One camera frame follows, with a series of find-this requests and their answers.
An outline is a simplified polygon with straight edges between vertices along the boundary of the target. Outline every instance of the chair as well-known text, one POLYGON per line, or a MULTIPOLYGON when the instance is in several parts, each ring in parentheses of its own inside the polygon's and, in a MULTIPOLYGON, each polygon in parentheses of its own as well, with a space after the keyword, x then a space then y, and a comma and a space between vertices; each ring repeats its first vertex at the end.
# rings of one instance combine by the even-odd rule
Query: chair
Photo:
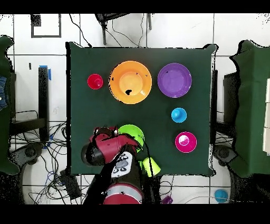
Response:
MULTIPOLYGON (((129 13, 106 13, 106 14, 95 14, 98 22, 102 27, 102 35, 103 35, 103 44, 106 45, 106 29, 107 29, 107 22, 109 20, 113 20, 115 18, 122 17, 124 15, 128 15, 129 13)), ((147 13, 148 23, 149 23, 149 30, 152 30, 152 23, 151 23, 151 13, 147 13)))

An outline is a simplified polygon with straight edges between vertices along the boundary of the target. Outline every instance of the blue cup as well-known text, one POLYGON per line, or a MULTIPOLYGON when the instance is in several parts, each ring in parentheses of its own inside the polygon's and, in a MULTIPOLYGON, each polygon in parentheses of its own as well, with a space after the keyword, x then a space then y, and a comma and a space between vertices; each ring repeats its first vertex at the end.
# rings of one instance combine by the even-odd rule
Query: blue cup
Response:
POLYGON ((215 198, 218 203, 225 203, 228 199, 228 193, 223 189, 216 190, 215 198))
POLYGON ((187 119, 187 112, 183 108, 175 108, 171 112, 171 119, 176 123, 182 123, 187 119))

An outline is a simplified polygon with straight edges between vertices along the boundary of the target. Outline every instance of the white tiled floor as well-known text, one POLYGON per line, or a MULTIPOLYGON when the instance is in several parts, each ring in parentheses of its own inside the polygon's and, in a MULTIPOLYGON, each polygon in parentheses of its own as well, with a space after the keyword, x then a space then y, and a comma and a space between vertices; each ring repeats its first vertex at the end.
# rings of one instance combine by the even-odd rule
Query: white tiled floor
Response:
MULTIPOLYGON (((224 75, 235 72, 236 68, 229 59, 236 54, 241 40, 252 39, 262 46, 270 45, 269 14, 154 14, 152 17, 152 30, 148 30, 147 42, 151 48, 179 47, 202 48, 206 44, 216 43, 219 46, 216 56, 216 69, 218 70, 218 104, 217 110, 224 111, 224 75)), ((41 15, 42 26, 35 27, 35 35, 50 35, 57 32, 57 14, 41 15)), ((73 21, 78 24, 84 37, 94 47, 103 47, 102 30, 94 14, 72 14, 73 21)), ((127 35, 138 44, 142 35, 142 13, 133 13, 114 20, 116 31, 127 35)), ((66 41, 74 41, 87 46, 79 29, 71 23, 68 14, 61 15, 61 38, 31 38, 30 15, 0 15, 0 35, 14 38, 14 47, 8 49, 15 72, 16 82, 16 110, 37 110, 37 70, 41 65, 47 65, 52 71, 52 80, 49 81, 50 126, 66 121, 66 41)), ((146 46, 146 14, 142 21, 143 36, 141 46, 146 46)), ((108 31, 122 46, 136 47, 122 34, 112 29, 112 21, 108 22, 108 31)), ((118 46, 115 39, 106 32, 107 47, 118 46)), ((18 114, 17 119, 35 118, 35 113, 18 114)), ((217 119, 223 120, 223 114, 217 113, 217 119)), ((57 138, 63 139, 61 132, 57 138)), ((47 162, 47 168, 52 169, 51 157, 47 150, 42 156, 47 162)), ((66 155, 58 155, 60 170, 66 167, 66 155)), ((216 175, 203 176, 175 176, 171 194, 173 203, 217 203, 214 196, 217 189, 223 188, 230 193, 230 177, 226 167, 218 165, 213 159, 213 169, 216 175)), ((23 179, 23 190, 26 203, 33 203, 29 192, 40 192, 47 179, 45 164, 41 157, 33 166, 26 167, 23 179)), ((84 189, 93 179, 92 175, 79 176, 78 183, 84 189)), ((163 176, 162 181, 172 182, 172 176, 163 176)), ((169 183, 163 182, 160 192, 166 193, 169 183)), ((44 203, 63 203, 62 200, 46 201, 44 203)))

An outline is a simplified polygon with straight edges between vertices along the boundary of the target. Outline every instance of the blue tape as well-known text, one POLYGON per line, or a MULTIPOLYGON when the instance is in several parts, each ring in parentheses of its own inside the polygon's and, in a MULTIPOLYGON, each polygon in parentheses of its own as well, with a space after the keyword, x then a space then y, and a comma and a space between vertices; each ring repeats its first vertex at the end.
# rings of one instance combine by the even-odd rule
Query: blue tape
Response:
POLYGON ((48 70, 48 79, 49 79, 49 80, 52 80, 51 69, 48 70))
POLYGON ((49 80, 52 80, 51 69, 48 69, 48 79, 49 79, 49 80))
POLYGON ((44 150, 48 149, 48 146, 50 146, 51 144, 52 144, 51 142, 47 142, 47 145, 45 145, 45 146, 43 147, 43 149, 44 149, 44 150))

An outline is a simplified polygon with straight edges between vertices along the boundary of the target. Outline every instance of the yellow-green cup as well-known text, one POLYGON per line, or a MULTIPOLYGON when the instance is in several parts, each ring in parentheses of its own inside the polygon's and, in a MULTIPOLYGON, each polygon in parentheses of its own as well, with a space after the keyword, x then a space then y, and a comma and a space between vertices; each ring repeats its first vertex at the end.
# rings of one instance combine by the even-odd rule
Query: yellow-green cup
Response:
POLYGON ((139 161, 139 164, 140 164, 140 167, 141 167, 141 169, 142 169, 142 161, 139 161))
MULTIPOLYGON (((151 165, 152 165, 152 170, 153 170, 153 175, 157 175, 159 172, 160 172, 160 167, 156 164, 156 162, 152 159, 152 157, 150 157, 151 159, 151 165)), ((150 162, 149 162, 149 158, 145 158, 143 161, 142 161, 142 164, 144 166, 144 169, 146 170, 147 172, 147 175, 149 177, 152 176, 152 173, 151 173, 151 168, 150 168, 150 162)))

